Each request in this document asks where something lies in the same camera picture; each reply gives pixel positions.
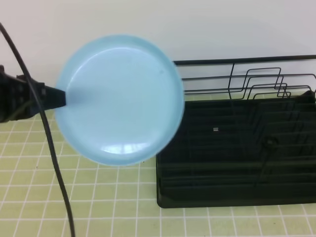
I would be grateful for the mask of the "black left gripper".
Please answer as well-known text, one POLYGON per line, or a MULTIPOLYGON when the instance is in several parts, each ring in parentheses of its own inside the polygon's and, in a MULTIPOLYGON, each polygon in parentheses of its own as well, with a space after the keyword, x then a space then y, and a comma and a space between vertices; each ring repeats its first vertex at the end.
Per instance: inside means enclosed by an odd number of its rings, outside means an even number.
MULTIPOLYGON (((44 86, 43 109, 52 110, 66 106, 66 92, 44 86)), ((8 75, 0 66, 0 121, 29 119, 38 114, 39 107, 25 75, 8 75)))

